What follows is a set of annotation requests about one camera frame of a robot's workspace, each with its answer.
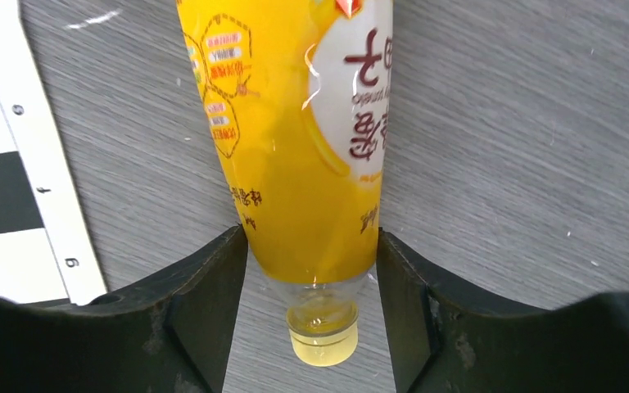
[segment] black holder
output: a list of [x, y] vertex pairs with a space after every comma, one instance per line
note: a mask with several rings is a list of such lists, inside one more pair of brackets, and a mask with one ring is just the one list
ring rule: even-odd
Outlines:
[[[246, 263], [234, 227], [90, 305], [0, 300], [0, 392], [222, 391]], [[383, 231], [378, 281], [397, 392], [629, 392], [629, 293], [534, 308]]]

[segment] white speck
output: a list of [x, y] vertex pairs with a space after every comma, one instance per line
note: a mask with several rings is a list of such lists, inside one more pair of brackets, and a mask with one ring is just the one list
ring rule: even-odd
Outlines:
[[64, 29], [67, 30], [77, 30], [77, 29], [82, 29], [83, 27], [88, 27], [90, 25], [99, 25], [103, 22], [107, 22], [108, 20], [114, 18], [115, 16], [118, 16], [119, 14], [121, 14], [121, 8], [117, 8], [114, 11], [109, 11], [106, 14], [100, 15], [100, 16], [95, 16], [93, 18], [88, 18], [86, 20], [84, 20], [81, 23], [74, 23], [71, 25], [66, 25], [64, 26]]

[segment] ruler marking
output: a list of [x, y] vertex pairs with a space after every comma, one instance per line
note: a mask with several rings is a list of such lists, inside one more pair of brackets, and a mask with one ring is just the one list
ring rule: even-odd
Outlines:
[[[14, 63], [15, 69], [9, 66]], [[20, 23], [17, 0], [0, 1], [0, 103], [64, 286], [72, 302], [87, 304], [106, 293], [105, 283], [57, 126]]]

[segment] gray table surface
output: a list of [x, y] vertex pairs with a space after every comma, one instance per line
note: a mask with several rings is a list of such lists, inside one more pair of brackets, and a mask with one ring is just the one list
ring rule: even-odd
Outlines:
[[[111, 289], [237, 222], [174, 1], [23, 12]], [[629, 290], [629, 0], [397, 0], [395, 24], [386, 229], [532, 305]], [[393, 391], [374, 281], [360, 306], [356, 354], [308, 368], [250, 260], [225, 391]]]

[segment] chinese characters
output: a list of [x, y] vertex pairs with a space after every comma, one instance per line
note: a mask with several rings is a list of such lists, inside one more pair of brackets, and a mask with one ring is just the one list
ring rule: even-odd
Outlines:
[[387, 119], [386, 111], [378, 120], [374, 118], [372, 111], [355, 114], [355, 125], [353, 126], [355, 136], [351, 138], [352, 146], [348, 149], [353, 158], [370, 161], [371, 155], [378, 148], [378, 139], [376, 138], [378, 131], [382, 137], [382, 149], [387, 147]]
[[363, 223], [363, 228], [360, 229], [360, 233], [365, 232], [365, 229], [375, 224], [375, 219], [378, 216], [378, 206], [375, 205], [373, 209], [370, 209], [367, 213], [360, 216], [360, 221]]
[[256, 231], [256, 222], [254, 221], [254, 219], [247, 215], [242, 215], [242, 217], [245, 219], [245, 225], [251, 226], [252, 229]]
[[244, 188], [232, 187], [230, 193], [233, 194], [233, 199], [243, 206], [249, 206], [254, 204], [254, 206], [259, 206], [261, 204], [261, 192], [255, 191], [252, 189], [249, 192], [246, 192]]
[[238, 132], [234, 127], [214, 129], [213, 131], [211, 131], [211, 133], [213, 134], [214, 140], [235, 139], [238, 137]]
[[207, 47], [218, 47], [220, 45], [231, 45], [242, 41], [242, 34], [240, 32], [219, 34], [206, 39]]
[[245, 70], [249, 70], [251, 65], [244, 65], [241, 60], [231, 61], [228, 64], [212, 65], [210, 68], [211, 79], [228, 78], [232, 76], [242, 76]]
[[[383, 150], [387, 147], [389, 105], [384, 105], [384, 102], [388, 102], [389, 99], [392, 40], [391, 37], [378, 39], [378, 47], [382, 45], [381, 43], [384, 44], [383, 49], [376, 52], [377, 36], [378, 29], [371, 29], [365, 41], [365, 53], [345, 56], [343, 59], [346, 64], [360, 65], [360, 70], [356, 73], [360, 91], [356, 91], [351, 99], [358, 112], [355, 113], [353, 137], [348, 150], [351, 157], [357, 160], [370, 161], [378, 147]], [[387, 83], [379, 88], [380, 73], [375, 71], [380, 69], [387, 73]]]

